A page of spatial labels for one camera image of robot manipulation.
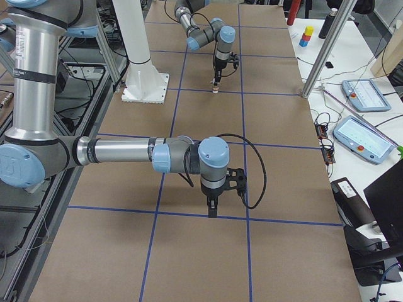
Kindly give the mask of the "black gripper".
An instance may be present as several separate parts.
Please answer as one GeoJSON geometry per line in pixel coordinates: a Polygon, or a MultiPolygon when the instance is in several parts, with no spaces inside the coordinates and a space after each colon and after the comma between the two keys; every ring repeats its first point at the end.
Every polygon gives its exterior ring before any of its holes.
{"type": "Polygon", "coordinates": [[[227,61],[219,59],[218,57],[213,58],[213,67],[214,67],[214,77],[212,84],[219,85],[222,78],[222,70],[227,66],[227,61]]]}
{"type": "Polygon", "coordinates": [[[216,218],[218,213],[218,197],[229,190],[229,185],[224,184],[218,188],[212,189],[201,184],[201,191],[207,197],[208,217],[216,218]]]}

